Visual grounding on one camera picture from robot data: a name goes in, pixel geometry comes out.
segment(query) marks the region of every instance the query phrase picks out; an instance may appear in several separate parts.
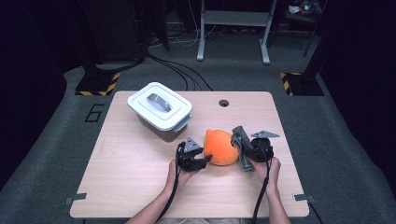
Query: metal stand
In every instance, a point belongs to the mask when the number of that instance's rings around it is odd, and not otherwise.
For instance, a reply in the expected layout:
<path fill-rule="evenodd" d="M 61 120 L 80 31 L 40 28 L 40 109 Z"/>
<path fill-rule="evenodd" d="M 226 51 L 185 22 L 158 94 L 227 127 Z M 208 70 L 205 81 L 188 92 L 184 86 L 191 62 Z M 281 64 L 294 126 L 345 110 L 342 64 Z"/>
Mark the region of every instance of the metal stand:
<path fill-rule="evenodd" d="M 221 24 L 221 25 L 243 25 L 243 26 L 261 26 L 265 27 L 264 35 L 260 39 L 260 49 L 262 51 L 262 62 L 270 63 L 268 50 L 266 46 L 268 34 L 271 28 L 271 22 L 274 17 L 276 6 L 274 0 L 269 12 L 239 12 L 239 11 L 215 11 L 205 10 L 205 0 L 201 4 L 201 38 L 198 47 L 197 61 L 202 61 L 205 54 L 205 25 Z"/>

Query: wooden table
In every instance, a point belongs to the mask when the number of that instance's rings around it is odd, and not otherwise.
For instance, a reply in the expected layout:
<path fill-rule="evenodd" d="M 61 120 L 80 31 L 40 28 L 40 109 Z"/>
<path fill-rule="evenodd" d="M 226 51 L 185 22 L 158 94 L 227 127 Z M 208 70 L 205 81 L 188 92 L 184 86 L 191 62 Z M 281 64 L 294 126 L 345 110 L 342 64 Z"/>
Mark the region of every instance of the wooden table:
<path fill-rule="evenodd" d="M 280 135 L 271 138 L 271 143 L 282 163 L 278 180 L 281 200 L 289 217 L 308 215 L 307 203 L 292 198 L 292 194 L 304 192 L 269 92 L 177 93 L 192 103 L 192 120 L 171 143 L 143 126 L 127 105 L 134 91 L 115 94 L 78 188 L 78 194 L 87 193 L 86 199 L 73 202 L 72 217 L 132 217 L 163 189 L 169 161 L 175 158 L 180 142 L 190 136 L 203 146 L 207 129 L 232 133 L 239 125 L 249 138 L 261 130 Z M 220 106 L 220 100 L 229 105 Z M 208 164 L 177 193 L 164 217 L 251 218 L 261 187 L 256 174 L 244 172 L 239 161 L 229 166 Z M 258 217 L 268 217 L 265 196 Z"/>

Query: orange sponge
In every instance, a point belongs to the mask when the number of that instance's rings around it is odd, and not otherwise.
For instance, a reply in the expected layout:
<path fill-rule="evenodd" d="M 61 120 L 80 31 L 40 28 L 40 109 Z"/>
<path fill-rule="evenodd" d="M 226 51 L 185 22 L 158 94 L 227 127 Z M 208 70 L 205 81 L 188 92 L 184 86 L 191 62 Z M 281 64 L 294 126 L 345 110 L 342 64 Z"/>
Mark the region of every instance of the orange sponge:
<path fill-rule="evenodd" d="M 215 165 L 230 165 L 238 160 L 239 152 L 231 145 L 231 136 L 223 130 L 206 130 L 204 154 L 212 155 L 210 162 Z"/>

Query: hand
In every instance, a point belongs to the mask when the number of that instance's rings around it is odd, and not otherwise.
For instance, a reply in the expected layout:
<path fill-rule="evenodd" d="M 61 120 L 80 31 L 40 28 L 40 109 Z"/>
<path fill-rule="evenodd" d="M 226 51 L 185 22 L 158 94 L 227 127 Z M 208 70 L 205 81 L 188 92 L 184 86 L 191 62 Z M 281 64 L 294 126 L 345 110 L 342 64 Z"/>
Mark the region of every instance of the hand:
<path fill-rule="evenodd" d="M 265 162 L 258 162 L 249 159 L 250 162 L 253 164 L 254 169 L 256 170 L 257 177 L 263 183 L 265 177 L 267 177 L 267 164 Z M 279 170 L 280 170 L 280 161 L 277 157 L 273 157 L 272 161 L 268 161 L 268 164 L 271 166 L 269 180 L 268 180 L 268 187 L 267 188 L 275 188 L 277 189 L 277 180 L 279 177 Z"/>
<path fill-rule="evenodd" d="M 191 171 L 191 172 L 186 172 L 181 170 L 180 175 L 178 176 L 177 189 L 183 188 L 187 184 L 189 179 L 198 172 L 199 170 Z M 176 179 L 176 161 L 171 160 L 169 162 L 168 177 L 166 178 L 165 189 L 170 189 L 172 191 L 173 186 L 175 184 L 175 179 Z"/>

